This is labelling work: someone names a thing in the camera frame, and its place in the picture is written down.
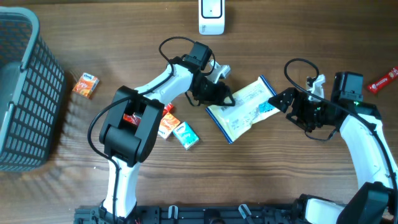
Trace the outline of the red snack bag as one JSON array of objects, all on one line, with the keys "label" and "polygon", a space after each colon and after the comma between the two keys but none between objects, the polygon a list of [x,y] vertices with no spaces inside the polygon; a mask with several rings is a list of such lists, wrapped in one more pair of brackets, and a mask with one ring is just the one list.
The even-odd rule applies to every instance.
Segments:
[{"label": "red snack bag", "polygon": [[[167,104],[163,110],[162,117],[164,117],[167,113],[171,112],[173,109],[174,109],[174,105],[172,103]],[[124,114],[123,120],[125,120],[135,126],[139,126],[139,124],[141,122],[141,118],[136,114],[133,114],[133,115]]]}]

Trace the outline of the orange tissue pack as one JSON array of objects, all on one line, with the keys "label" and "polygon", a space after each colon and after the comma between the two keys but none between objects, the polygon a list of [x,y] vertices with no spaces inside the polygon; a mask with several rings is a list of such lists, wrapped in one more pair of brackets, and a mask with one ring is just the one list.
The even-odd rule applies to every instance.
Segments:
[{"label": "orange tissue pack", "polygon": [[178,120],[174,115],[171,113],[166,113],[165,116],[160,120],[158,134],[167,139],[172,131],[180,124],[180,120]]},{"label": "orange tissue pack", "polygon": [[99,82],[100,80],[98,77],[89,73],[83,73],[73,87],[72,92],[84,96],[85,98],[90,98]]}]

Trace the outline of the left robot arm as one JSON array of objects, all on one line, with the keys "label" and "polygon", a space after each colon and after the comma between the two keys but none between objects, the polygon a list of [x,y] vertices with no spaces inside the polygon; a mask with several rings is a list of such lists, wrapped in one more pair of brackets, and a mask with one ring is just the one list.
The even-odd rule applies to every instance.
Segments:
[{"label": "left robot arm", "polygon": [[194,42],[191,51],[167,59],[165,70],[135,89],[122,86],[101,114],[105,114],[99,141],[109,162],[108,194],[99,219],[106,223],[132,223],[137,206],[139,166],[154,148],[167,104],[191,92],[201,105],[234,106],[230,88],[209,80],[205,71],[212,50]]}]

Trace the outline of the cream snack pouch blue seal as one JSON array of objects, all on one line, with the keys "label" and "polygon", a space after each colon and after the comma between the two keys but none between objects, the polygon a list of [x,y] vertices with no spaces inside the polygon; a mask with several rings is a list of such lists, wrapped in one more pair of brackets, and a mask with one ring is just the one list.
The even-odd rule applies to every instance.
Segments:
[{"label": "cream snack pouch blue seal", "polygon": [[234,106],[211,105],[206,112],[227,142],[232,144],[252,125],[279,112],[269,103],[269,99],[276,94],[265,76],[260,75],[256,81],[233,93]]}]

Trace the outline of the red candy bar wrapper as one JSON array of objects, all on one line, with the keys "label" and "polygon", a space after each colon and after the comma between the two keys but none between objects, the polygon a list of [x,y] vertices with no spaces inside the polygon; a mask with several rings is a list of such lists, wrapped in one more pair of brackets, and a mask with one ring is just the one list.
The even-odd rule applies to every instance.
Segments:
[{"label": "red candy bar wrapper", "polygon": [[366,89],[373,94],[377,94],[384,87],[388,86],[392,81],[397,79],[398,70],[397,67],[393,67],[389,72],[382,76],[377,81],[370,83]]}]

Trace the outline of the teal tissue pack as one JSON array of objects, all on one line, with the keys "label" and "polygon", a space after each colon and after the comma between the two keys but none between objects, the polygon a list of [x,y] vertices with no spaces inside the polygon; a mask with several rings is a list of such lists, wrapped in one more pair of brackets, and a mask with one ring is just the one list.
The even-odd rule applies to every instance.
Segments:
[{"label": "teal tissue pack", "polygon": [[173,134],[180,141],[185,150],[189,150],[200,138],[187,122],[181,123],[173,130]]}]

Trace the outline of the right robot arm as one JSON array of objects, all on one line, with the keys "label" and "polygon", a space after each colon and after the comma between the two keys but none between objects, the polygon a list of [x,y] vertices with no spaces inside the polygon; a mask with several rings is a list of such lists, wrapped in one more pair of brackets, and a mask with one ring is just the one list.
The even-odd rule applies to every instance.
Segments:
[{"label": "right robot arm", "polygon": [[290,87],[269,103],[306,133],[333,126],[345,141],[354,164],[359,190],[345,205],[311,195],[301,195],[292,207],[292,219],[308,223],[397,223],[397,165],[384,139],[381,115],[365,103],[363,76],[339,72],[330,100],[322,97],[322,80],[307,90]]}]

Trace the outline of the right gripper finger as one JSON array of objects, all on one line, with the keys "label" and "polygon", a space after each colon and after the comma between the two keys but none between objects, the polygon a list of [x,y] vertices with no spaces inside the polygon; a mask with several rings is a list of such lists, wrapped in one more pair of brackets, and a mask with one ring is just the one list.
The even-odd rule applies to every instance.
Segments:
[{"label": "right gripper finger", "polygon": [[277,94],[269,98],[268,103],[280,110],[283,113],[286,113],[288,107],[292,104],[294,99],[297,97],[297,89],[290,87],[284,90],[282,93]]},{"label": "right gripper finger", "polygon": [[286,118],[302,130],[307,130],[307,123],[296,113],[287,113]]}]

